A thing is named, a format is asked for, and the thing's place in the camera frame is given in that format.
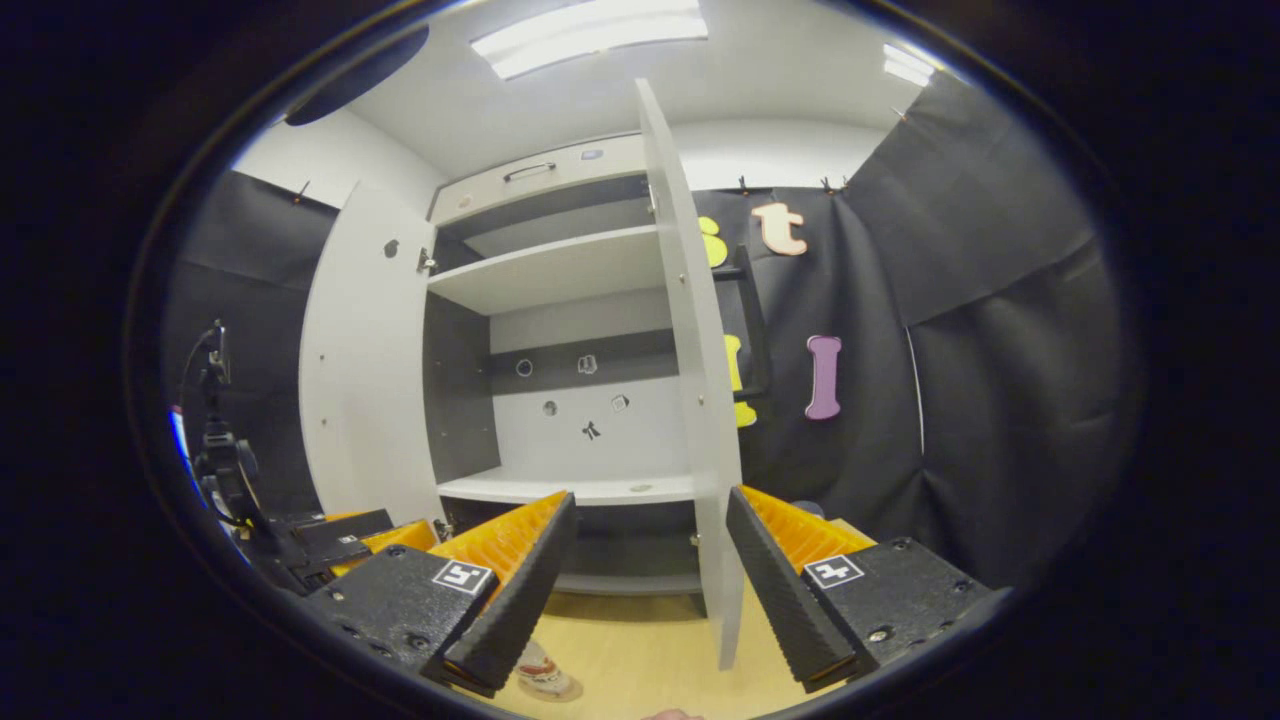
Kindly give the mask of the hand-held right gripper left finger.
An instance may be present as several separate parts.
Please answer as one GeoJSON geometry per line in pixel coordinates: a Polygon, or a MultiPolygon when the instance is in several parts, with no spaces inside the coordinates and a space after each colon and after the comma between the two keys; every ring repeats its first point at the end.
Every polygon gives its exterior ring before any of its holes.
{"type": "Polygon", "coordinates": [[[492,697],[517,667],[577,527],[575,495],[558,491],[429,550],[387,542],[302,605],[403,674],[492,697]]]}

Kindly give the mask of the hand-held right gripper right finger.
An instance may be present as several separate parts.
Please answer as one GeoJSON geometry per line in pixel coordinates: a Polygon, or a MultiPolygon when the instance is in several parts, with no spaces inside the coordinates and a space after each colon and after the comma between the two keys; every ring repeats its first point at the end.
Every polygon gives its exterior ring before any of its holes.
{"type": "Polygon", "coordinates": [[[730,491],[726,525],[808,692],[923,653],[1001,598],[916,539],[876,542],[748,486],[730,491]]]}

